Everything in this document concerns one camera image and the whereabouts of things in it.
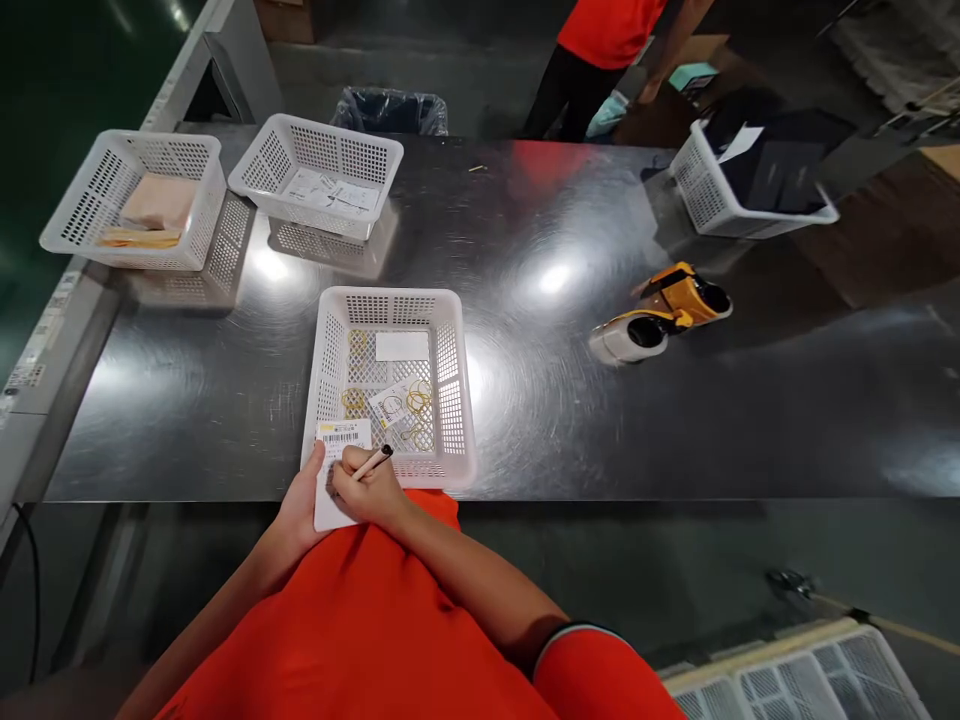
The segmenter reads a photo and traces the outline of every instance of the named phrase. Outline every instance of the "person's hand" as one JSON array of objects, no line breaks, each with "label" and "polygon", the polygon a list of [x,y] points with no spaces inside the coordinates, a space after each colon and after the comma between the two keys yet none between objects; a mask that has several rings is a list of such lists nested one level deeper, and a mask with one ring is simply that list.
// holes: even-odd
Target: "person's hand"
[{"label": "person's hand", "polygon": [[657,99],[657,93],[660,92],[660,84],[663,78],[651,77],[647,79],[647,84],[643,86],[640,97],[637,98],[637,105],[649,105]]},{"label": "person's hand", "polygon": [[393,532],[415,506],[404,495],[393,472],[393,462],[389,459],[359,480],[351,479],[371,455],[372,450],[362,450],[353,445],[345,447],[343,460],[333,466],[333,487],[351,515]]},{"label": "person's hand", "polygon": [[267,530],[267,534],[274,539],[273,546],[283,557],[281,562],[299,562],[307,551],[330,534],[329,530],[317,532],[313,529],[317,475],[326,454],[323,442],[317,440],[310,459],[293,478],[280,503],[280,511]]}]

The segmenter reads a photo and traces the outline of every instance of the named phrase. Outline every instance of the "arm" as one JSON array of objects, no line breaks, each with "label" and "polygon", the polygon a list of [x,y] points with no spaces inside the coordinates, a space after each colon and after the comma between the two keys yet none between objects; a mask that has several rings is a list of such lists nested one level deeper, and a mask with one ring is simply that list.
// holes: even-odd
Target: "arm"
[{"label": "arm", "polygon": [[532,670],[544,642],[569,618],[513,565],[421,510],[404,495],[389,461],[351,480],[370,454],[347,448],[334,469],[333,484],[351,513],[416,555],[504,657]]},{"label": "arm", "polygon": [[276,519],[226,584],[147,671],[120,708],[118,719],[155,717],[243,616],[279,590],[300,559],[327,535],[313,530],[317,474],[323,457],[324,446],[318,442],[290,484]]},{"label": "arm", "polygon": [[673,69],[680,51],[711,5],[713,0],[683,0],[683,7],[680,8],[677,19],[673,21],[673,25],[667,32],[667,41],[664,43],[660,60],[647,78],[647,84],[640,93],[640,97],[637,98],[640,105],[649,105],[656,99],[661,83],[667,79],[667,73]]}]

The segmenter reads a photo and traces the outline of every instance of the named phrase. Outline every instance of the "person's left hand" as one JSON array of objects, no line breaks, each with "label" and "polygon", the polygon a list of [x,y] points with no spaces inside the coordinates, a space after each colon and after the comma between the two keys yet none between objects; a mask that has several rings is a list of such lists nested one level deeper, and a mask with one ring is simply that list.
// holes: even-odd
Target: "person's left hand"
[{"label": "person's left hand", "polygon": [[323,465],[327,449],[317,440],[307,464],[296,474],[287,494],[280,503],[280,511],[268,532],[278,537],[285,553],[292,562],[299,560],[318,542],[330,534],[329,530],[313,529],[313,510],[317,501],[317,475]]}]

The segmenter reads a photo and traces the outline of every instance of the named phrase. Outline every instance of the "concrete floor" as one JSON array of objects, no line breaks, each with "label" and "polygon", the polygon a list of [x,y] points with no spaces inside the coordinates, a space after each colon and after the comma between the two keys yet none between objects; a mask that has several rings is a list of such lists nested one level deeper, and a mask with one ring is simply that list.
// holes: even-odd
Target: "concrete floor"
[{"label": "concrete floor", "polygon": [[[339,14],[321,18],[322,45],[275,45],[271,52],[289,112],[326,121],[344,85],[398,87],[443,97],[451,134],[509,137],[572,4],[338,3]],[[875,99],[836,67],[830,49],[809,42],[837,4],[717,0],[703,29],[732,32],[733,47],[796,101],[816,100],[872,122]],[[103,662],[154,659],[229,576],[272,512],[187,505],[155,513]],[[103,515],[99,506],[42,506],[34,516],[44,596],[41,668],[64,661],[57,648]],[[763,571],[775,566],[813,573],[826,594],[960,643],[960,505],[953,502],[475,504],[461,509],[461,520],[465,532],[569,613],[619,630],[651,657],[730,628],[749,633],[782,620],[784,608],[763,581]],[[30,578],[26,544],[15,543],[8,567],[0,567],[0,697],[26,679]],[[951,686],[936,685],[923,663],[913,679],[934,717],[958,716]],[[960,676],[953,677],[956,684]]]}]

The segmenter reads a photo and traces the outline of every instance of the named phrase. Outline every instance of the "pen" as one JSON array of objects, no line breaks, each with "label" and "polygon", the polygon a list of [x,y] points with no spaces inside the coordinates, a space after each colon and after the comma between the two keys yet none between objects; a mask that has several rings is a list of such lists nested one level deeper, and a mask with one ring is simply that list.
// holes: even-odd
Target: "pen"
[{"label": "pen", "polygon": [[362,478],[368,472],[373,470],[375,467],[377,467],[377,465],[382,463],[391,455],[393,455],[393,448],[390,447],[389,445],[384,445],[382,448],[377,450],[373,455],[371,455],[363,465],[357,468],[357,471],[350,476],[350,479],[359,480],[360,478]]}]

